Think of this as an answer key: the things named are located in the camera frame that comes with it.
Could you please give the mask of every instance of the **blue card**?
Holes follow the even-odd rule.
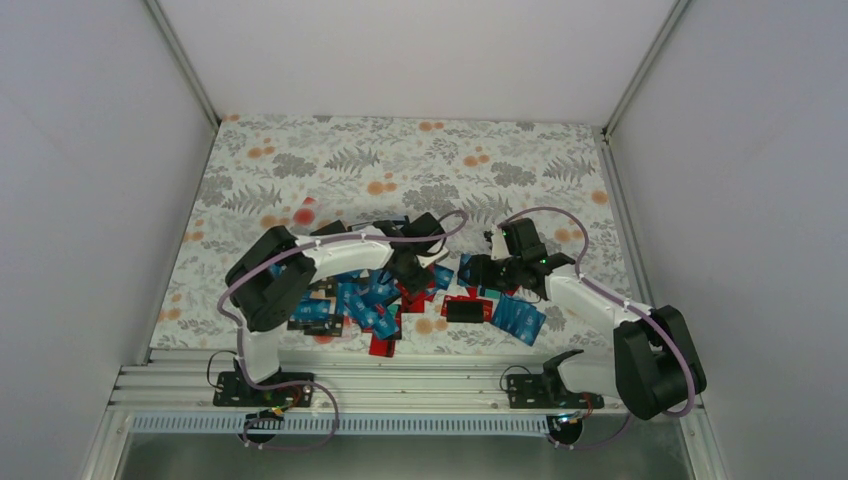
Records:
[[[350,299],[354,294],[355,285],[352,283],[340,283],[337,290],[336,297],[336,315],[344,315],[346,317],[352,317],[350,313]]]
[[[545,314],[533,308],[521,319],[513,335],[532,347],[536,343],[536,337],[539,336],[539,331],[542,329],[546,318]]]
[[[436,288],[447,290],[448,286],[450,286],[450,281],[453,280],[453,270],[436,265],[433,274],[436,277]]]
[[[292,320],[295,321],[314,321],[326,320],[330,317],[330,301],[317,298],[309,298],[301,300],[297,308],[292,313]]]
[[[383,315],[379,320],[377,320],[377,322],[374,323],[374,335],[376,335],[380,340],[386,340],[397,333],[400,328],[398,328],[397,322],[395,322],[395,317],[392,315],[391,311],[388,308],[382,310]]]
[[[373,307],[378,303],[383,303],[389,297],[397,295],[400,295],[400,290],[395,286],[395,280],[391,275],[385,275],[379,270],[371,272],[367,292],[361,294],[366,307]]]
[[[465,264],[467,264],[469,260],[471,260],[471,254],[470,253],[463,253],[459,257],[459,271],[460,272],[462,271],[462,268],[465,267]],[[470,287],[471,286],[471,285],[468,284],[468,282],[466,282],[465,280],[462,279],[461,275],[456,276],[456,283],[458,283],[460,287]]]

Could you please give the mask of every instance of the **gray leaf pattern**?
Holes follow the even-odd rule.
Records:
[[[324,166],[341,172],[353,173],[360,172],[363,168],[373,166],[377,163],[380,163],[377,152],[372,152],[370,148],[366,152],[359,147],[354,147],[350,150],[344,148],[342,151],[337,152]]]
[[[294,177],[306,177],[315,173],[315,164],[307,163],[305,158],[294,156],[290,153],[281,153],[274,157],[274,175],[283,178],[289,175]]]
[[[270,188],[264,185],[244,187],[228,198],[223,207],[228,210],[252,214],[268,206],[275,206],[282,201],[280,190],[276,186]]]
[[[595,173],[595,167],[585,158],[566,161],[557,157],[548,164],[542,176],[574,183],[575,180],[579,182],[586,175],[593,173]]]
[[[437,183],[404,193],[403,203],[416,212],[434,211],[442,214],[454,209],[450,200],[455,198],[459,198],[456,186]]]
[[[233,262],[268,228],[308,232],[341,219],[373,221],[456,208],[471,222],[448,242],[444,266],[460,252],[482,253],[482,232],[510,213],[557,205],[582,219],[591,245],[587,273],[629,292],[621,247],[607,204],[592,131],[536,122],[414,120],[330,115],[232,115],[221,124],[159,314],[151,346],[232,348],[235,334],[215,303]],[[314,220],[298,223],[306,197]],[[549,252],[580,250],[576,226],[555,214],[532,215]],[[447,219],[446,227],[456,225]],[[442,295],[403,321],[405,353],[544,354],[571,347],[605,351],[607,342],[565,305],[541,302],[547,316],[533,347],[491,325],[446,324]],[[451,285],[448,294],[463,294]],[[291,350],[368,351],[371,335],[346,328],[326,343],[297,332],[280,336]]]
[[[502,187],[508,187],[510,185],[524,187],[536,184],[536,176],[533,175],[533,172],[523,170],[521,167],[510,165],[506,162],[493,163],[492,171],[497,173],[495,175],[495,183]]]

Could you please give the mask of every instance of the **white wall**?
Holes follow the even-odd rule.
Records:
[[[219,114],[605,123],[674,0],[160,0]]]
[[[848,3],[693,3],[613,134],[738,479],[845,478]]]
[[[212,139],[142,2],[0,7],[0,465],[76,478]]]

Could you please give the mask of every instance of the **table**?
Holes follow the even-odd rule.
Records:
[[[455,269],[459,253],[487,251],[482,234],[492,223],[520,209],[553,205],[588,228],[586,271],[629,294],[602,175],[587,125],[229,115],[213,146],[151,347],[233,348],[234,325],[215,310],[224,275],[274,225],[305,234],[336,219],[351,224],[462,208],[471,220],[449,240],[451,256],[440,262]],[[314,218],[295,216],[306,197],[317,200]],[[569,220],[549,213],[532,218],[549,252],[575,256],[580,250],[582,235]],[[451,288],[449,293],[462,291]],[[538,305],[547,321],[533,347],[488,324],[447,324],[440,306],[437,297],[424,314],[405,318],[396,356],[611,348],[566,306]],[[353,325],[340,338],[289,331],[280,342],[287,350],[366,355],[370,336]]]

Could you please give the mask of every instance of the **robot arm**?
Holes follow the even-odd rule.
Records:
[[[580,274],[573,259],[548,255],[529,219],[495,227],[487,237],[492,254],[472,257],[460,271],[466,281],[502,292],[532,290],[592,325],[614,346],[612,354],[571,350],[547,362],[545,370],[555,369],[559,377],[551,382],[556,383],[551,385],[553,395],[591,392],[621,398],[642,419],[685,401],[688,389],[680,362],[637,312],[649,315],[671,338],[690,369],[695,393],[704,390],[706,377],[677,309],[612,301],[618,294]]]
[[[433,279],[426,267],[448,253],[435,241],[399,243],[370,240],[366,236],[426,237],[443,233],[439,222],[429,213],[401,228],[390,221],[375,222],[353,235],[341,222],[311,236],[292,235],[281,226],[268,230],[227,273],[228,286],[283,251],[317,245],[274,264],[272,269],[254,276],[233,293],[233,305],[246,320],[247,331],[242,335],[246,370],[243,374],[259,383],[280,369],[279,334],[312,283],[355,270],[386,269],[415,294]],[[341,236],[352,238],[340,239]]]
[[[501,292],[518,287],[532,290],[595,327],[613,346],[612,354],[564,352],[544,365],[551,377],[551,395],[590,392],[621,398],[637,417],[649,419],[689,396],[685,363],[695,393],[706,387],[706,377],[686,323],[670,306],[652,309],[635,302],[623,305],[612,290],[579,273],[575,261],[562,253],[548,255],[529,219],[493,229],[491,255],[474,255],[458,275],[471,285]],[[244,374],[259,384],[280,369],[277,357],[280,329],[300,303],[310,284],[326,277],[360,269],[385,269],[410,293],[430,283],[426,267],[447,254],[437,241],[414,238],[444,234],[439,222],[425,214],[401,228],[375,222],[351,233],[336,222],[312,236],[295,236],[284,227],[270,229],[226,276],[234,285],[257,266],[287,250],[297,253],[250,277],[231,297],[246,319],[240,335]],[[380,235],[387,240],[366,238]],[[409,240],[391,241],[392,237]],[[673,355],[639,312],[650,316],[682,355]]]

